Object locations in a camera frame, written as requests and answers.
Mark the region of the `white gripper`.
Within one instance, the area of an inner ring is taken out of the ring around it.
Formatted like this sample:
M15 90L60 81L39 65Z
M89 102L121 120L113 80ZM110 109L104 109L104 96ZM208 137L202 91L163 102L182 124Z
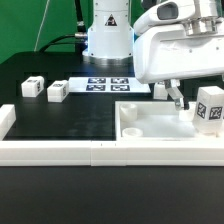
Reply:
M184 110L178 80L224 73L224 23L218 32L187 36L182 24L157 26L134 43L135 77L141 83L164 81L177 110Z

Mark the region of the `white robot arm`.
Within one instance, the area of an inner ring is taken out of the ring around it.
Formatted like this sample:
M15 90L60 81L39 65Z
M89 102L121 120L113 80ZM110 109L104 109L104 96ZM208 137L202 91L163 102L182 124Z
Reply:
M131 61L142 84L163 81L178 109L178 80L224 73L224 18L216 0L155 0L135 23L131 0L93 0L93 23L83 59L99 64Z

